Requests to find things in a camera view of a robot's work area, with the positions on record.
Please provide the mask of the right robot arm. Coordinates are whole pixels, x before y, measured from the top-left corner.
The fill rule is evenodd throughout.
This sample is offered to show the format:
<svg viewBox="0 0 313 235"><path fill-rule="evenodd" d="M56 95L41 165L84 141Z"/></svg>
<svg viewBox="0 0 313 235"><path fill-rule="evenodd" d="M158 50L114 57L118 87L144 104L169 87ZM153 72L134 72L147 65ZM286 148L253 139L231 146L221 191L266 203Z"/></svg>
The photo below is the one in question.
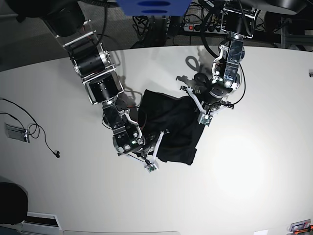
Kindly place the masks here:
<svg viewBox="0 0 313 235"><path fill-rule="evenodd" d="M157 151L163 134L143 134L131 118L128 105L120 100L124 88L115 64L77 0L8 0L19 16L39 18L68 53L82 80L91 104L101 104L103 124L113 132L118 155L136 155L148 171L158 168Z"/></svg>

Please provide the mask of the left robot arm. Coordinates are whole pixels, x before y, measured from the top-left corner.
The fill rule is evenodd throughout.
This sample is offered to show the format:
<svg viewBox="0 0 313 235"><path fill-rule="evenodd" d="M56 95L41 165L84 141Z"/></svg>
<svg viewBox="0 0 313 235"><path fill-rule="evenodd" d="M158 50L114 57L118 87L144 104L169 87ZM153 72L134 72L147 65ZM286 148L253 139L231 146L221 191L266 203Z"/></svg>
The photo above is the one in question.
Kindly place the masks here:
<svg viewBox="0 0 313 235"><path fill-rule="evenodd" d="M179 78L184 83L185 96L175 98L150 90L144 92L139 112L147 136L146 153L163 162L192 164L204 128L219 111L234 107L227 98L245 84L245 76L239 74L245 54L244 39L253 37L260 11L295 15L307 4L305 0L223 0L213 4L201 1L208 11L200 25L207 52L212 50L205 31L213 17L227 36L219 44L218 52L211 53L210 75L199 71L192 80Z"/></svg>

